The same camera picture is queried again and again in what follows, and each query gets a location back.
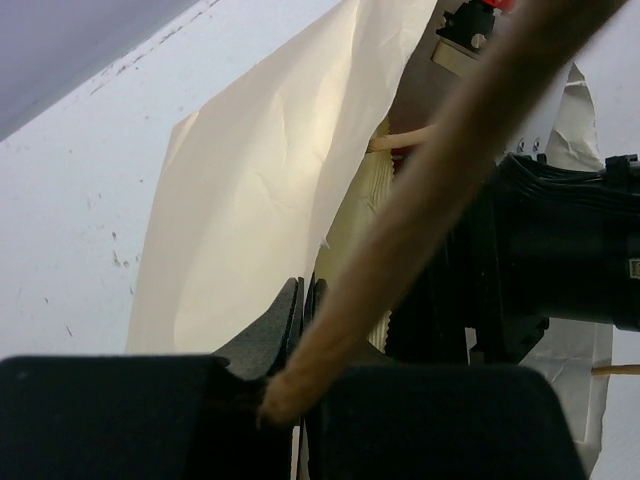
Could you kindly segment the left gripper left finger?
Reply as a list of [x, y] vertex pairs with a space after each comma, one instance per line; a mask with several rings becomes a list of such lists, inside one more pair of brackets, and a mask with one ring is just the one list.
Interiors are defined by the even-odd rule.
[[209, 354], [47, 357], [1, 364], [5, 479], [287, 479], [292, 433], [256, 410], [302, 324], [304, 283]]

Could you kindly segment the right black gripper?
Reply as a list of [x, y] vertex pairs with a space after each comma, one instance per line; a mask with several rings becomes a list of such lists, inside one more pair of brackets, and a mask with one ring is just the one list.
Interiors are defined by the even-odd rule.
[[393, 309], [389, 354], [463, 364], [473, 329], [485, 363], [518, 363], [553, 318], [638, 329], [636, 156], [596, 172], [506, 156]]

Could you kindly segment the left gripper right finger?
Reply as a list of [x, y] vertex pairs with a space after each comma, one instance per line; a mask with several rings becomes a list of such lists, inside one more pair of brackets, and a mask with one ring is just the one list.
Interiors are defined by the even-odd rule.
[[500, 361], [472, 366], [468, 295], [420, 278], [307, 417], [307, 479], [582, 479], [559, 400], [521, 359], [545, 318], [504, 317]]

